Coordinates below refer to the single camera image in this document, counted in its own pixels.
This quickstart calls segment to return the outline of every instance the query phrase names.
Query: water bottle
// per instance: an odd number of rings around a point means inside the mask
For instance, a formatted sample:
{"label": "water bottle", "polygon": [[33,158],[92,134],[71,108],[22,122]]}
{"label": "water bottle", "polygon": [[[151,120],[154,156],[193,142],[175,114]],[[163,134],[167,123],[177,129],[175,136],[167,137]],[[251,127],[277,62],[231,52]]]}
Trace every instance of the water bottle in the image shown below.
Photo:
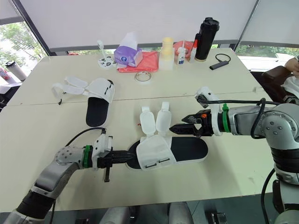
{"label": "water bottle", "polygon": [[200,26],[200,31],[195,39],[198,45],[195,54],[195,60],[204,62],[210,52],[216,32],[219,30],[219,22],[212,17],[207,17]]}

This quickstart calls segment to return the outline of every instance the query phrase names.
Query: window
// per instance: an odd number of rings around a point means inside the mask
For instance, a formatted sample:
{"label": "window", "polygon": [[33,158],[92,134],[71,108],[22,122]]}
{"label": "window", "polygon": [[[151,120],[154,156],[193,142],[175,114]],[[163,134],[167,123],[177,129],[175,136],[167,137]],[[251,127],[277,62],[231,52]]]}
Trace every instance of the window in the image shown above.
{"label": "window", "polygon": [[29,75],[40,59],[47,54],[24,22],[0,26],[0,65],[16,61]]}
{"label": "window", "polygon": [[244,65],[251,71],[268,71],[299,55],[298,48],[239,45],[236,49]]}
{"label": "window", "polygon": [[[218,44],[213,44],[211,48],[218,48]],[[142,51],[160,51],[161,47],[153,47],[153,48],[141,48]],[[115,49],[105,49],[106,54],[113,54]],[[72,50],[68,51],[69,53],[77,53],[80,55],[96,55],[101,54],[100,50]]]}

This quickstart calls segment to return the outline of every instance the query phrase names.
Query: white blind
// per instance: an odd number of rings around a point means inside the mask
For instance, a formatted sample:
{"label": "white blind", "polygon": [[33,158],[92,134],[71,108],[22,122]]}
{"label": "white blind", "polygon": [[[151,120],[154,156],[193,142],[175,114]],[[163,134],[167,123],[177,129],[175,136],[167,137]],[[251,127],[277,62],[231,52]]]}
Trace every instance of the white blind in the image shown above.
{"label": "white blind", "polygon": [[15,11],[9,0],[0,0],[0,25],[21,22],[23,18]]}
{"label": "white blind", "polygon": [[129,31],[139,43],[194,40],[205,17],[220,22],[215,40],[238,40],[255,0],[21,0],[50,49],[119,44]]}
{"label": "white blind", "polygon": [[241,43],[299,45],[299,0],[261,0]]}

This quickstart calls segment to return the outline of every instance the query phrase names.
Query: hand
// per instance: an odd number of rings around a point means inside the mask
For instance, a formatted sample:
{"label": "hand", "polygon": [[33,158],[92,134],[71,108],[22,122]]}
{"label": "hand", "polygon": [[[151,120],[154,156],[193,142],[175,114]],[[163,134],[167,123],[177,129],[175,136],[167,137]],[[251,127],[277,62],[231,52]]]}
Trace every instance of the hand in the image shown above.
{"label": "hand", "polygon": [[299,78],[299,71],[293,71],[293,74],[296,78]]}
{"label": "hand", "polygon": [[290,59],[286,64],[285,67],[294,73],[294,76],[299,77],[299,62],[296,58]]}

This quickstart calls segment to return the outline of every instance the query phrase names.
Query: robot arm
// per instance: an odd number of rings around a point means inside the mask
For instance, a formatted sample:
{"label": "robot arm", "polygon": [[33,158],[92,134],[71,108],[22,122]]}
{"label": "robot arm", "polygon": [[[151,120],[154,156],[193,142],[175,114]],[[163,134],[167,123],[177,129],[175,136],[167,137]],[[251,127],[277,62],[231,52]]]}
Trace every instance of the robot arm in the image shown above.
{"label": "robot arm", "polygon": [[[255,139],[266,138],[274,159],[278,180],[273,183],[273,202],[281,213],[277,224],[291,224],[299,220],[299,106],[280,104],[265,108],[261,101],[218,100],[203,87],[195,95],[196,100],[210,110],[202,110],[182,119],[187,124],[170,128],[177,134],[193,134],[197,137],[220,136],[220,132],[233,135],[251,135]],[[228,108],[221,103],[257,103],[262,105]],[[197,130],[194,124],[201,124]]]}
{"label": "robot arm", "polygon": [[134,157],[127,151],[113,151],[111,144],[112,136],[106,136],[104,130],[93,146],[66,146],[60,149],[4,224],[43,223],[54,201],[78,169],[106,168],[105,182],[108,182],[112,164],[125,163]]}

